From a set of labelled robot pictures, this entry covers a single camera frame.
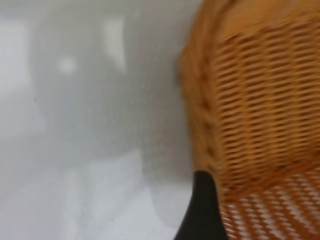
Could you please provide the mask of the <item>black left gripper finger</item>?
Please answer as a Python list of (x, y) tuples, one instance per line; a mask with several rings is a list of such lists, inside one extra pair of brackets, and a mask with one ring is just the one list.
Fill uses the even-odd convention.
[(193, 174), (192, 196), (176, 240), (227, 240), (217, 188), (211, 174), (197, 170)]

